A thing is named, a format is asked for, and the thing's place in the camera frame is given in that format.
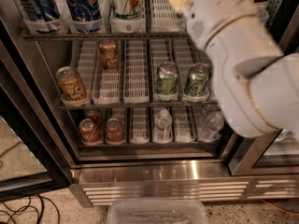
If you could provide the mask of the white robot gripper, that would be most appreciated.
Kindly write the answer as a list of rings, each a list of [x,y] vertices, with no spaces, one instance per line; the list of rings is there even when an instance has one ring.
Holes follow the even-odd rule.
[[[213,37],[225,27],[255,13],[250,0],[168,0],[168,2],[177,14],[187,14],[190,11],[186,30],[200,50],[206,49]]]

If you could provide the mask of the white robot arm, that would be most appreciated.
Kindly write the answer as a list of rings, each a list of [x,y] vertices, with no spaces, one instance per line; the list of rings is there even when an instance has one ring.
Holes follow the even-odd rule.
[[[212,89],[243,137],[286,129],[299,137],[299,56],[283,53],[250,0],[168,0],[212,63]]]

